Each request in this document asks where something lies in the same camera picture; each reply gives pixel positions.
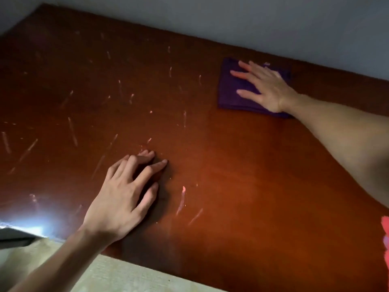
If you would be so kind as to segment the person's right hand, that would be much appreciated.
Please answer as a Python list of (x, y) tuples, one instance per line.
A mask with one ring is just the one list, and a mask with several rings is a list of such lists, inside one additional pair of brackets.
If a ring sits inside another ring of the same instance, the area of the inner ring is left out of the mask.
[(263, 106), (270, 112), (289, 112), (296, 104), (303, 102), (307, 97), (299, 94), (291, 88), (283, 79), (274, 78), (270, 75), (265, 79), (258, 79), (249, 74), (246, 78), (244, 72), (230, 71), (231, 75), (249, 81), (254, 84), (259, 92), (267, 91), (269, 95), (269, 106)]

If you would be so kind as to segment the person's left hand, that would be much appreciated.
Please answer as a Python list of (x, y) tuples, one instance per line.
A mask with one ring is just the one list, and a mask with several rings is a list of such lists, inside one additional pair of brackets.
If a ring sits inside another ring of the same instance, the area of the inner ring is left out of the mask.
[(168, 160), (164, 159), (154, 164), (139, 165), (133, 179), (129, 179), (129, 157), (126, 155), (120, 160), (127, 160), (125, 175), (128, 180), (111, 180), (105, 183), (91, 203), (81, 227), (93, 231), (112, 233), (118, 241), (130, 233), (145, 218), (145, 215), (133, 213), (139, 196), (152, 177), (163, 171)]

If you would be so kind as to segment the purple cloth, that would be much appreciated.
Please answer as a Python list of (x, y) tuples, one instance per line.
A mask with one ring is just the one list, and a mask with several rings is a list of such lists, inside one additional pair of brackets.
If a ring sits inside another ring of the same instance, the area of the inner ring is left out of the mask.
[(279, 118), (292, 118), (291, 115), (285, 112), (274, 113), (265, 109), (260, 104), (240, 97), (236, 91), (244, 89), (255, 94), (260, 94), (254, 84), (247, 80), (236, 78), (231, 75), (230, 71), (243, 72), (244, 70), (239, 66), (238, 60), (234, 58), (224, 58), (221, 64), (221, 72), (218, 84), (218, 107), (231, 110), (249, 111), (259, 114)]

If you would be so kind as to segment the person's left forearm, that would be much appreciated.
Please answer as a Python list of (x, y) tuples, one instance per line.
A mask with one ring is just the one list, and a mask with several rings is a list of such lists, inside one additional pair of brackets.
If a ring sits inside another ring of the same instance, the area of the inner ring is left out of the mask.
[(8, 292), (70, 292), (114, 238), (109, 232), (80, 227), (52, 256)]

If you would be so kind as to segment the person's right forearm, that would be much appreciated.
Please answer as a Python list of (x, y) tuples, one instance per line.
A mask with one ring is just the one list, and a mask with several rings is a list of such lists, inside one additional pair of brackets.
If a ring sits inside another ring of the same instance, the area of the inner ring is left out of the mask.
[(283, 108), (367, 194), (389, 209), (389, 117), (303, 94), (283, 100)]

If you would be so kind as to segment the red and pink garment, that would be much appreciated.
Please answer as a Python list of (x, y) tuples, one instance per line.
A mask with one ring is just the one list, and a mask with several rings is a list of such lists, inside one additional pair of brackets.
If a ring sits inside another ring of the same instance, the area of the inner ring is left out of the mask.
[(388, 276), (389, 276), (389, 216), (382, 216), (381, 218), (381, 225), (385, 232), (383, 243), (386, 248), (384, 253), (384, 261), (386, 263), (387, 269), (388, 269)]

